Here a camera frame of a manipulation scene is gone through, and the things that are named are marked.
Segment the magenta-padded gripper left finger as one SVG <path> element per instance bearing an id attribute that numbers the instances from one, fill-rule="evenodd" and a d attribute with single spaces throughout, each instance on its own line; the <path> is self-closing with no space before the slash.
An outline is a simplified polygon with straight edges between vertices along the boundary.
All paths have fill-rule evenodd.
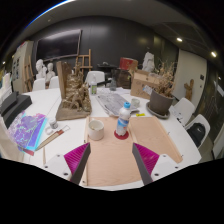
<path id="1" fill-rule="evenodd" d="M 74 184 L 79 184 L 90 153 L 90 144 L 85 143 L 65 155 L 55 155 L 43 165 L 43 169 Z"/>

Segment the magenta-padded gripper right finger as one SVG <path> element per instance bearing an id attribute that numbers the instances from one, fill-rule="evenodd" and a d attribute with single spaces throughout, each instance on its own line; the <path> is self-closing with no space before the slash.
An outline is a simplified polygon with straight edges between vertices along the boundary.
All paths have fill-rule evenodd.
<path id="1" fill-rule="evenodd" d="M 167 154 L 158 155 L 140 144 L 133 144 L 132 153 L 144 185 L 150 184 L 180 169 L 180 166 Z"/>

